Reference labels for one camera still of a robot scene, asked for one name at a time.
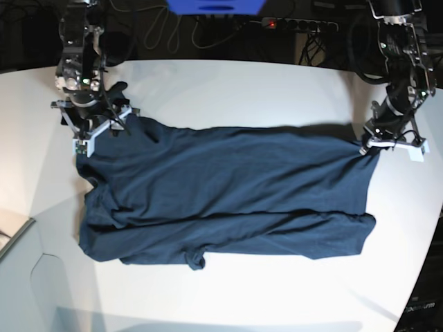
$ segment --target white table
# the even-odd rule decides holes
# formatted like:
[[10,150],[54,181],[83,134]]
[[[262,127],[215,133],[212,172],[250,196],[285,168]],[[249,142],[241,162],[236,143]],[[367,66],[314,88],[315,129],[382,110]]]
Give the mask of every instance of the white table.
[[[232,331],[244,332],[394,329],[443,202],[443,94],[417,116],[431,146],[425,163],[409,161],[402,149],[382,153],[367,208],[377,226],[361,255],[311,261],[206,254],[206,267],[195,272],[96,263],[78,248],[74,230],[89,186],[76,174],[69,128],[49,107],[60,98],[54,72],[0,75],[0,220],[37,219],[43,252],[64,262],[72,297],[64,306],[79,331],[88,331],[94,312],[103,331],[154,322],[155,331],[176,331],[158,321],[241,325]],[[129,83],[126,96],[143,116],[194,129],[362,123],[372,99],[385,94],[351,73],[248,62],[127,62],[108,77]]]

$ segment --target metal bracket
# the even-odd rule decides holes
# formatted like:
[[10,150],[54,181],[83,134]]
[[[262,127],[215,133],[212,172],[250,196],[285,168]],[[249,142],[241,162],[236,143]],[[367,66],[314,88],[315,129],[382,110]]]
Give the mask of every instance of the metal bracket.
[[66,112],[66,109],[70,109],[72,107],[73,107],[72,102],[67,102],[67,101],[64,101],[64,100],[58,100],[56,102],[52,102],[51,103],[51,108],[52,109],[59,109],[60,112],[62,113],[62,117],[66,121],[66,123],[69,126],[69,128],[71,128],[71,130],[75,134],[78,134],[80,132],[80,130],[74,125],[74,123],[72,122],[72,120],[69,117],[68,113]]
[[402,140],[377,140],[371,138],[366,143],[365,147],[360,149],[360,154],[366,155],[370,148],[378,147],[380,149],[386,149],[389,147],[406,149],[409,153],[409,158],[412,161],[424,162],[424,155],[430,153],[429,144],[426,139],[423,139],[419,144],[409,143]]
[[[131,113],[133,113],[132,108],[129,105],[125,105],[122,107],[122,111],[118,114],[118,118],[124,121]],[[110,127],[119,130],[119,128],[113,127],[114,123],[115,121],[113,120],[106,120],[93,131],[88,132],[86,134],[87,138],[82,140],[78,138],[78,132],[76,132],[73,139],[73,154],[85,154],[88,158],[91,157],[96,150],[96,138],[101,133]]]

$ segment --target power strip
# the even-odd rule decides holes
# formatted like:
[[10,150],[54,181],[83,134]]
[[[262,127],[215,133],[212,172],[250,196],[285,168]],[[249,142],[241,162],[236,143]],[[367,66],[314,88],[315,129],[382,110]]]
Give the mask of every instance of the power strip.
[[300,33],[337,33],[339,31],[339,26],[335,22],[277,17],[263,17],[262,27],[270,30],[292,30]]

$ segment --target electrical cable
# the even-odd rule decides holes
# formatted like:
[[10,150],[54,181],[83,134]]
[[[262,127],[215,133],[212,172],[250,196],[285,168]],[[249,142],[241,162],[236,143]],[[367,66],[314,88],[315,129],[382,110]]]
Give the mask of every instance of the electrical cable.
[[131,30],[131,29],[132,29],[131,26],[128,26],[126,23],[123,23],[122,21],[120,21],[120,20],[118,19],[118,16],[117,16],[117,15],[115,15],[115,14],[113,14],[113,13],[107,13],[107,15],[108,15],[109,17],[111,17],[112,19],[114,19],[114,21],[115,21],[117,24],[120,24],[121,26],[125,27],[125,28],[128,29],[128,30]]
[[108,98],[106,88],[105,88],[105,75],[104,75],[105,63],[106,63],[106,61],[105,61],[104,52],[102,52],[102,57],[100,58],[100,70],[99,70],[100,71],[100,90],[101,90],[102,96],[105,99],[108,109],[112,112],[112,115],[114,116],[114,119],[112,119],[112,120],[114,122],[117,122],[127,132],[128,135],[131,135],[131,131],[129,130],[127,125],[118,117],[118,114],[116,113],[116,111],[112,107],[112,103]]
[[[290,3],[291,3],[291,9],[290,9],[290,11],[283,17],[283,18],[281,18],[281,19],[287,19],[287,18],[289,18],[292,14],[293,14],[293,12],[295,11],[295,9],[296,9],[296,0],[288,0]],[[194,27],[194,30],[196,30],[197,29],[197,25],[198,25],[198,23],[199,23],[199,21],[198,21],[198,19],[195,19],[195,21],[197,22],[197,24],[196,24],[196,26]],[[238,30],[238,31],[236,31],[236,32],[234,32],[231,36],[228,36],[227,38],[226,38],[226,40],[224,40],[223,42],[227,42],[230,38],[233,38],[235,35],[236,35],[236,33],[239,33],[241,30],[243,30],[243,28],[247,25],[247,24],[249,24],[249,23],[255,23],[255,24],[262,24],[262,22],[261,21],[256,21],[256,20],[246,20],[246,21],[242,21],[242,26],[241,26],[241,28]],[[275,23],[275,22],[269,22],[267,25],[262,25],[262,29],[265,29],[265,28],[268,28],[269,26],[271,26],[273,23]],[[257,36],[257,31],[253,31],[253,36]],[[218,46],[218,45],[220,45],[220,44],[222,44],[222,42],[220,42],[219,44],[217,43],[217,45],[209,45],[209,48],[210,47],[216,47],[216,46]]]
[[308,34],[308,38],[306,39],[305,46],[302,49],[300,59],[298,60],[298,65],[301,65],[303,60],[306,60],[306,63],[309,64],[311,62],[311,58],[309,57],[309,53],[312,52],[314,48],[309,49],[309,47],[314,43],[315,38],[317,38],[317,35],[310,35]]
[[389,83],[389,79],[386,77],[380,77],[380,78],[371,78],[368,77],[360,68],[359,64],[357,63],[355,54],[354,54],[354,48],[353,48],[353,36],[354,36],[354,29],[357,25],[357,23],[363,18],[363,13],[356,15],[356,17],[352,20],[349,32],[347,34],[347,55],[349,57],[349,61],[351,64],[352,70],[366,83],[372,84],[372,85],[378,85],[383,83]]
[[318,38],[320,37],[320,35],[318,33],[314,34],[314,38],[312,39],[312,41],[315,43],[315,45],[317,46],[316,51],[314,52],[314,54],[312,55],[312,57],[310,57],[310,53],[316,48],[316,46],[314,46],[313,48],[310,48],[307,53],[306,53],[306,58],[307,58],[307,65],[308,66],[313,66],[312,62],[315,59],[315,57],[317,56],[317,54],[319,54],[319,52],[323,51],[326,53],[325,49],[323,48],[323,45],[321,44],[322,41],[318,42]]
[[[0,19],[3,19],[3,16],[11,10],[21,10],[22,12],[24,12],[25,15],[21,17],[21,19],[29,15],[28,11],[23,6],[18,6],[8,1],[0,1],[0,4],[6,6],[5,9],[0,13]],[[7,23],[14,23],[13,21],[7,21],[5,19],[3,20]]]
[[205,45],[205,46],[200,46],[197,45],[197,43],[195,42],[195,33],[197,31],[197,28],[199,27],[199,21],[195,23],[195,27],[194,30],[192,30],[192,34],[191,34],[191,42],[192,45],[194,45],[196,48],[198,48],[199,50],[207,50],[209,48],[213,48],[216,47],[218,45],[221,45],[225,42],[227,42],[229,39],[234,38],[234,36],[236,36],[236,34],[238,34],[238,32],[243,29],[243,27],[245,26],[245,24],[241,25],[240,28],[238,28],[238,30],[234,31],[233,33],[231,33],[229,36],[227,36],[226,38],[223,38],[222,40],[216,41],[214,44],[211,45]]
[[39,0],[28,0],[28,1],[35,2],[36,5],[38,5],[39,7],[42,7],[42,8],[44,7],[43,4]]
[[[126,12],[126,13],[131,12],[131,10],[124,10],[124,9],[117,8],[115,6],[113,0],[109,0],[109,3],[111,4],[111,7],[116,12]],[[149,29],[147,30],[147,32],[146,32],[146,34],[145,34],[145,36],[143,38],[143,45],[144,45],[144,47],[147,50],[154,50],[154,49],[156,49],[159,46],[159,44],[161,42],[161,39],[163,37],[163,33],[164,33],[164,30],[165,30],[166,23],[168,22],[170,11],[169,11],[168,6],[166,6],[166,5],[155,5],[155,6],[149,6],[149,7],[135,9],[135,12],[145,12],[145,11],[148,11],[148,10],[155,10],[155,9],[159,9],[159,13],[155,17],[154,22],[149,27]],[[163,13],[165,13],[165,15],[164,15],[163,23],[161,23],[161,26],[160,26],[159,35],[158,35],[156,41],[152,45],[148,45],[147,39],[149,38],[149,36],[152,34],[153,30],[157,26],[157,23],[159,22],[159,20],[160,20],[161,16],[163,15]],[[182,19],[182,16],[178,15],[177,16],[177,23],[176,23],[174,29],[172,30],[170,37],[168,38],[167,48],[168,48],[168,52],[171,53],[171,54],[177,53],[177,51],[180,48],[179,27],[180,27],[180,24],[181,24],[181,19]],[[172,48],[172,41],[174,40],[174,38],[177,39],[177,42],[176,42],[175,47]]]
[[329,54],[320,64],[317,65],[317,67],[322,67],[327,62],[333,61],[335,63],[335,65],[336,65],[336,67],[340,68],[341,65],[336,61],[336,58],[337,58],[338,55],[342,54],[343,52],[346,52],[346,51],[343,51],[343,49],[340,49],[340,50],[338,50],[338,51],[336,51],[336,52],[334,52],[332,54]]
[[126,4],[131,8],[131,14],[132,14],[132,23],[131,23],[131,41],[129,44],[129,48],[127,49],[127,53],[126,56],[123,57],[123,62],[127,61],[132,54],[132,51],[134,50],[134,47],[137,44],[137,34],[136,34],[136,29],[137,29],[137,12],[136,9],[134,7],[134,4],[132,3],[132,0],[126,0]]
[[420,135],[415,131],[415,130],[406,130],[404,133],[402,133],[399,137],[397,137],[396,139],[395,139],[395,144],[394,144],[394,146],[392,147],[392,150],[394,150],[395,149],[395,147],[397,146],[397,142],[401,139],[401,138],[403,138],[407,133],[414,133],[414,139],[415,140],[422,140],[423,138],[422,137],[420,137]]

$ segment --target black cable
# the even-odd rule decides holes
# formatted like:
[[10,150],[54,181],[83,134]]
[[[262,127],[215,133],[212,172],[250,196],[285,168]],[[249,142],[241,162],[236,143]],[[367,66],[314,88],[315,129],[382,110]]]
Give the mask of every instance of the black cable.
[[112,107],[112,103],[108,98],[107,92],[106,92],[106,88],[105,88],[105,75],[104,75],[104,71],[105,71],[105,56],[104,53],[102,52],[102,57],[100,59],[100,90],[102,93],[103,98],[105,99],[105,102],[109,108],[109,110],[112,112],[112,115],[114,116],[114,121],[117,122],[126,132],[128,135],[131,135],[131,131],[129,130],[129,128],[127,127],[127,125],[118,117],[118,114],[115,112],[114,108]]
[[438,68],[438,66],[440,65],[440,62],[443,60],[443,55],[440,55],[440,58],[436,61],[436,63],[434,63],[434,67]]
[[418,139],[420,135],[415,130],[407,130],[404,133],[402,133],[399,137],[397,137],[396,141],[400,140],[400,138],[403,138],[407,133],[414,133],[414,137]]
[[195,48],[198,48],[199,50],[206,50],[209,48],[213,48],[213,47],[217,47],[219,45],[224,44],[225,42],[227,42],[228,40],[234,38],[235,36],[237,36],[242,30],[243,28],[246,26],[246,24],[242,24],[236,31],[234,31],[233,33],[231,33],[230,35],[226,36],[225,38],[216,41],[215,43],[211,44],[211,45],[198,45],[195,41],[195,33],[197,31],[197,28],[201,25],[200,21],[197,21],[197,23],[194,26],[194,30],[192,30],[192,34],[191,34],[191,42],[192,45],[194,45]]
[[7,235],[5,232],[2,232],[1,230],[0,230],[0,235],[3,235],[4,237],[7,237],[9,240],[12,239],[12,237],[10,237],[9,235]]
[[311,58],[311,60],[310,60],[309,63],[308,63],[308,66],[312,66],[312,62],[313,62],[313,60],[316,58],[317,54],[319,54],[319,52],[320,52],[321,50],[322,50],[321,45],[318,45],[316,51],[314,52],[314,55],[312,55],[312,58]]
[[325,59],[324,59],[320,64],[317,65],[317,67],[322,67],[322,66],[324,66],[327,62],[329,62],[329,61],[334,61],[336,67],[337,67],[337,68],[340,68],[341,65],[336,61],[336,58],[337,58],[338,55],[342,54],[343,52],[345,52],[345,51],[343,51],[343,49],[340,49],[340,50],[338,50],[338,51],[336,51],[336,52],[334,52],[334,53],[332,53],[332,54],[329,54],[327,57],[325,57]]
[[128,29],[129,31],[132,30],[132,27],[131,27],[131,26],[128,26],[126,23],[123,23],[122,21],[120,21],[120,20],[118,19],[118,16],[117,16],[117,15],[115,15],[115,14],[113,14],[113,13],[107,13],[107,15],[108,15],[109,17],[111,17],[112,19],[114,19],[114,21],[115,21],[117,24],[120,24],[121,26],[125,27],[125,28]]
[[314,40],[314,43],[316,43],[316,45],[323,51],[326,53],[325,48],[323,47],[323,41],[321,43],[318,42],[317,39]]
[[[290,16],[294,13],[294,11],[296,10],[296,0],[289,0],[289,2],[291,3],[291,9],[289,10],[289,12],[283,17],[283,18],[281,18],[281,20],[284,20],[284,19],[288,19],[288,18],[290,18]],[[245,21],[244,22],[244,24],[246,25],[248,22],[250,22],[250,21],[255,21],[254,19],[252,19],[252,20],[247,20],[247,21]],[[271,24],[272,23],[275,23],[275,21],[271,21],[271,22],[269,22],[267,25],[265,25],[265,26],[262,26],[262,29],[260,29],[260,32],[262,32],[263,31],[263,29],[264,28],[268,28],[269,26],[271,26]]]
[[134,7],[134,3],[132,2],[132,0],[126,0],[126,4],[130,8],[131,16],[132,16],[131,44],[129,45],[129,48],[127,49],[126,56],[123,57],[123,59],[124,59],[123,62],[127,61],[131,57],[132,51],[134,50],[134,47],[137,42],[137,35],[136,35],[137,19],[138,19],[137,12],[136,12],[136,9]]
[[263,62],[273,62],[272,59],[268,56],[268,54],[265,52],[263,46],[258,43],[256,38],[251,38],[253,42],[253,47],[255,49],[255,52],[257,52],[258,56],[261,57]]
[[354,29],[357,25],[357,23],[363,18],[364,13],[356,15],[356,17],[352,20],[352,23],[350,25],[349,32],[347,34],[347,56],[349,57],[351,69],[366,83],[372,84],[372,85],[378,85],[383,83],[388,83],[389,79],[386,77],[380,77],[380,78],[371,78],[366,76],[366,74],[361,70],[359,64],[357,63],[357,60],[355,58],[354,54],[354,47],[353,47],[353,34]]
[[309,47],[314,42],[315,38],[317,38],[316,35],[308,35],[308,38],[306,39],[305,46],[302,49],[302,53],[300,55],[300,59],[298,60],[298,65],[302,64],[303,59],[305,59],[307,61],[307,63],[309,63],[311,61],[311,59],[309,57]]
[[14,10],[14,9],[23,11],[25,13],[24,17],[27,17],[29,15],[28,11],[23,6],[18,6],[13,3],[10,3],[8,1],[0,1],[0,4],[6,5],[6,8],[3,10],[3,12],[0,13],[0,18],[2,18],[8,11]]

